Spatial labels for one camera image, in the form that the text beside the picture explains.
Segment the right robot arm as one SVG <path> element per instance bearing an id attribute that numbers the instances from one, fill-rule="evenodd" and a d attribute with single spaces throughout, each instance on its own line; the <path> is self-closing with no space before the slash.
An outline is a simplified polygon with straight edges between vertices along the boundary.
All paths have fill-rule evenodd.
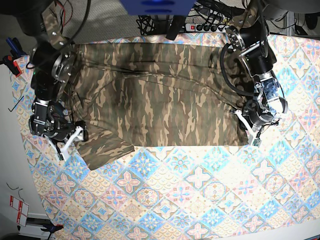
<path id="1" fill-rule="evenodd" d="M 26 68 L 33 70 L 35 99 L 28 125 L 32 135 L 48 139 L 59 160 L 67 161 L 73 142 L 86 142 L 84 121 L 74 121 L 60 99 L 70 86 L 76 54 L 73 37 L 64 37 L 65 6 L 59 0 L 2 0 L 2 15 L 16 18 L 22 32 L 36 39 Z"/>

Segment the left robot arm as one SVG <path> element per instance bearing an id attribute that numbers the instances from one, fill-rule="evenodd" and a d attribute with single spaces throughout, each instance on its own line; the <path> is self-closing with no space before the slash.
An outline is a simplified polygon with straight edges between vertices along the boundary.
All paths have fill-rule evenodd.
<path id="1" fill-rule="evenodd" d="M 248 132 L 248 143 L 259 147 L 265 127 L 275 126 L 288 111 L 283 89 L 273 72 L 276 56 L 270 48 L 261 1 L 252 0 L 244 13 L 234 16 L 226 29 L 229 42 L 221 50 L 220 69 L 225 83 L 238 95 L 248 97 L 242 109 L 231 110 Z M 253 80 L 253 91 L 234 86 L 225 68 L 225 53 L 233 51 Z"/>

